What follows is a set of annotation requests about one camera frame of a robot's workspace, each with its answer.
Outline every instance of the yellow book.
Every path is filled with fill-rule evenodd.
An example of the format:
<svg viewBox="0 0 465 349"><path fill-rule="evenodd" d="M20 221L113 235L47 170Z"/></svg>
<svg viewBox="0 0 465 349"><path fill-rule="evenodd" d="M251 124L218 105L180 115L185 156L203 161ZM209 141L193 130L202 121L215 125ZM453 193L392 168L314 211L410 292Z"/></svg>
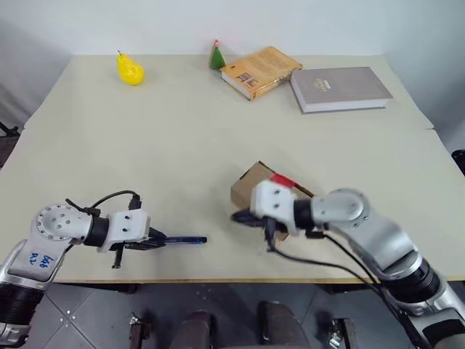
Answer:
<svg viewBox="0 0 465 349"><path fill-rule="evenodd" d="M222 79L250 100L288 81L302 64L274 47L267 47L221 68Z"/></svg>

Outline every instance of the gray book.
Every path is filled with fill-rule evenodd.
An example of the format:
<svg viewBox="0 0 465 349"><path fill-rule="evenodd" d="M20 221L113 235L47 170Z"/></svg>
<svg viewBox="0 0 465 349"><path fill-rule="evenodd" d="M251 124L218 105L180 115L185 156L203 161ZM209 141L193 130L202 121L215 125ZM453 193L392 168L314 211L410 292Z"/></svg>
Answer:
<svg viewBox="0 0 465 349"><path fill-rule="evenodd" d="M291 85L303 113L384 108L392 98L369 67L294 71Z"/></svg>

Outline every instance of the cardboard box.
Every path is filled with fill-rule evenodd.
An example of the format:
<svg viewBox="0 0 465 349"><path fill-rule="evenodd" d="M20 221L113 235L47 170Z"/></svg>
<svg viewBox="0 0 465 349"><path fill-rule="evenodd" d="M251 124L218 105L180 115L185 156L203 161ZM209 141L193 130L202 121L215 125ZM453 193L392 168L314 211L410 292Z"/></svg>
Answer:
<svg viewBox="0 0 465 349"><path fill-rule="evenodd" d="M263 180L274 180L282 185L291 187L291 191L298 198L313 197L313 193L308 189L278 174L261 161L258 161L231 187L231 202L237 210L250 207L252 190ZM276 242L279 244L287 236L287 233L278 233L276 235Z"/></svg>

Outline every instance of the book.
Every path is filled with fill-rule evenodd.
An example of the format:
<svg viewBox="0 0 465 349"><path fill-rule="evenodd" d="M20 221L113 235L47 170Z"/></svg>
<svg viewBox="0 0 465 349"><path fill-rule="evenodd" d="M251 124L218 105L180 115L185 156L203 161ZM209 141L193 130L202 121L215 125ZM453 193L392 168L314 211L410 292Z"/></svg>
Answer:
<svg viewBox="0 0 465 349"><path fill-rule="evenodd" d="M303 113L384 108L392 99L369 67L294 71L291 86Z"/></svg>
<svg viewBox="0 0 465 349"><path fill-rule="evenodd" d="M250 100L262 96L284 81L302 64L274 47L242 58L221 68L222 79Z"/></svg>

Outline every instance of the table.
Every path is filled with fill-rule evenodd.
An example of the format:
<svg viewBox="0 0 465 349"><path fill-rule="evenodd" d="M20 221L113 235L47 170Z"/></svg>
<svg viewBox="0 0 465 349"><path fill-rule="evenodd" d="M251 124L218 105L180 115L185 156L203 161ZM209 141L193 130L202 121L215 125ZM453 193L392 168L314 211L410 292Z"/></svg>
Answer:
<svg viewBox="0 0 465 349"><path fill-rule="evenodd" d="M259 230L229 221L230 186L260 159L316 194L360 189L448 279L463 278L465 179L384 60L299 59L306 66L373 63L396 98L392 109L406 112L303 116L290 86L248 102L208 70L205 57L142 56L147 81L138 87L118 81L114 57L73 58L0 172L0 256L28 236L43 206L64 198L91 204L129 188L142 196L154 228L209 242L128 250L120 270L111 269L113 253L80 246L58 281L354 281L341 270L266 254ZM117 198L102 208L126 205ZM360 272L324 241L301 236L282 247Z"/></svg>

